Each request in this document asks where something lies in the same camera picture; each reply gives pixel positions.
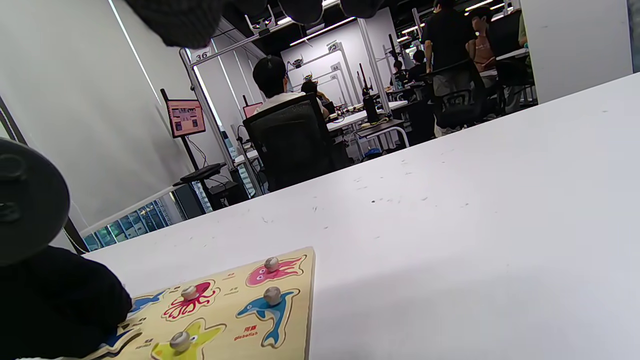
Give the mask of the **person's right hand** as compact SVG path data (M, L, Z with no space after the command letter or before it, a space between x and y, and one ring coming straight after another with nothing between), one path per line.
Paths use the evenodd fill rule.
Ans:
M228 3L247 13L268 0L124 0L167 47L206 47ZM70 191L44 155L1 140L1 359L84 358L115 337L134 300L107 266L51 242L67 224ZM35 341L27 339L35 326Z

